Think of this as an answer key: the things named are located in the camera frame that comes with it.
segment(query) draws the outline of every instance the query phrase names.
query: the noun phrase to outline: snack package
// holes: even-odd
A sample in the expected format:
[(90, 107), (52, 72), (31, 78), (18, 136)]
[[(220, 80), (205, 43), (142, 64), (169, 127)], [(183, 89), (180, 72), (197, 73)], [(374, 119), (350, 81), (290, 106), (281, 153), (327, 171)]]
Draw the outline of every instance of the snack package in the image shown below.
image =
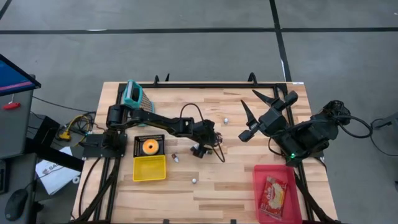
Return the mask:
[(286, 190), (287, 183), (273, 177), (267, 177), (260, 210), (272, 218), (281, 220)]

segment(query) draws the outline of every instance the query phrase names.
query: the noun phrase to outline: yellow bin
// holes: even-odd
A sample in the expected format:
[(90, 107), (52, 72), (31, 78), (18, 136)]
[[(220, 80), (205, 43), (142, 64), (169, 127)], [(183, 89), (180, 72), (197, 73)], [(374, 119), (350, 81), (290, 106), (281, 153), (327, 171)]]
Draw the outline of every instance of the yellow bin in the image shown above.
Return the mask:
[(134, 158), (133, 181), (166, 179), (166, 156), (139, 156)]

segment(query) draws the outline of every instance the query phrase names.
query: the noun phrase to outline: monitor screen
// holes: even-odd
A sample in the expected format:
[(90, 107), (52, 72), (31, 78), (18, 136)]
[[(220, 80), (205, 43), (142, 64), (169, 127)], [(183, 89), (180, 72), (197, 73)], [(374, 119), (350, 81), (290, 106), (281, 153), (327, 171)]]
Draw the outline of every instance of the monitor screen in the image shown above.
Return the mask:
[(0, 55), (0, 96), (40, 88), (40, 84)]

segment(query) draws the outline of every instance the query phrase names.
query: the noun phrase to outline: wooden tabletop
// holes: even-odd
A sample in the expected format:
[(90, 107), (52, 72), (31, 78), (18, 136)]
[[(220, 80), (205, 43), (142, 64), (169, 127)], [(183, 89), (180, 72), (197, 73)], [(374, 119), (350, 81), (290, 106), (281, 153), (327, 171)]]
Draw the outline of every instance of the wooden tabletop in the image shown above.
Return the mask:
[[(108, 107), (115, 104), (119, 82), (103, 85), (95, 122), (106, 127)], [(298, 101), (292, 106), (295, 123), (306, 121), (311, 115), (307, 93), (303, 84), (287, 83), (289, 91), (296, 91)], [(271, 89), (255, 89), (273, 97)], [(205, 119), (216, 123), (215, 129), (223, 135), (225, 163), (213, 155), (202, 159), (192, 156), (190, 148), (195, 142), (175, 138), (165, 131), (153, 127), (127, 129), (128, 146), (121, 160), (118, 186), (114, 200), (112, 223), (257, 223), (252, 191), (252, 170), (256, 164), (284, 164), (283, 158), (267, 150), (268, 138), (257, 133), (249, 142), (241, 142), (238, 135), (248, 127), (246, 114), (240, 100), (244, 100), (255, 117), (264, 114), (269, 107), (260, 101), (250, 88), (147, 88), (144, 92), (154, 102), (157, 114), (169, 118), (178, 117), (181, 107), (196, 103)], [(193, 106), (185, 108), (183, 116), (199, 121), (198, 111)], [(152, 182), (133, 182), (134, 136), (165, 134), (167, 178)], [(271, 147), (277, 149), (271, 141)], [(179, 163), (174, 162), (172, 153), (177, 153)], [(88, 179), (83, 196), (83, 210), (98, 193), (103, 160), (97, 163)], [(80, 186), (73, 208), (78, 216), (78, 201), (83, 182), (95, 159), (85, 162)], [(303, 161), (308, 188), (321, 208), (332, 218), (337, 218), (325, 168), (315, 159)], [(298, 191), (302, 218), (306, 219), (303, 198)], [(104, 219), (108, 196), (105, 195), (100, 219)]]

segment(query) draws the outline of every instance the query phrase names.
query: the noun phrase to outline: red tray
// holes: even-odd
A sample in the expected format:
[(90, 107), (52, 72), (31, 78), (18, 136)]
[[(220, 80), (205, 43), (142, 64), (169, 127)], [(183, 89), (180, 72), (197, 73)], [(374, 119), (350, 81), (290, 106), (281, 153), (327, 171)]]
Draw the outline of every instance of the red tray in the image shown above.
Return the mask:
[[(301, 211), (299, 198), (297, 197), (296, 181), (293, 167), (285, 165), (255, 165), (253, 170), (254, 199), (256, 203), (256, 215), (259, 223), (283, 223), (301, 224)], [(259, 210), (261, 197), (268, 176), (287, 183), (282, 220), (276, 220)]]

